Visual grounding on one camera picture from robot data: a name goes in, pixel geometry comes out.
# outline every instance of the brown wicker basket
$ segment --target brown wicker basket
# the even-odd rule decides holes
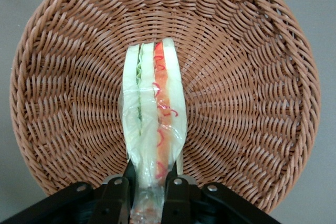
[[[18,44],[11,112],[47,194],[126,165],[117,100],[129,45],[172,37],[187,103],[185,173],[270,212],[312,150],[320,88],[282,0],[44,0]]]

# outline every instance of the gray background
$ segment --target gray background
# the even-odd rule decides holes
[[[0,221],[45,197],[17,147],[9,115],[9,76],[15,49],[43,0],[0,0]],[[320,74],[322,113],[306,169],[271,213],[282,223],[336,223],[335,0],[285,0],[308,37]]]

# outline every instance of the metal screw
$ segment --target metal screw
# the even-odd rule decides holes
[[[84,191],[84,190],[86,190],[86,185],[81,185],[76,189],[76,191]]]
[[[215,185],[209,185],[208,186],[208,190],[209,191],[217,191],[217,186],[215,186]]]
[[[180,185],[180,184],[182,184],[182,180],[180,178],[176,178],[176,179],[174,179],[174,184]]]
[[[120,185],[122,183],[122,179],[121,178],[118,178],[114,181],[114,184],[115,185]]]

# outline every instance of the black metal bracket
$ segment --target black metal bracket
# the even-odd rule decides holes
[[[87,183],[75,183],[1,223],[126,224],[136,184],[129,162],[123,175],[113,175],[95,190]],[[176,164],[166,178],[161,223],[279,224],[220,183],[199,189],[193,178],[177,174]]]

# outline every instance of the wrapped sandwich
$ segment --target wrapped sandwich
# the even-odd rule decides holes
[[[137,173],[131,222],[160,223],[165,179],[175,162],[182,173],[187,130],[180,67],[171,38],[128,48],[120,112],[128,159]]]

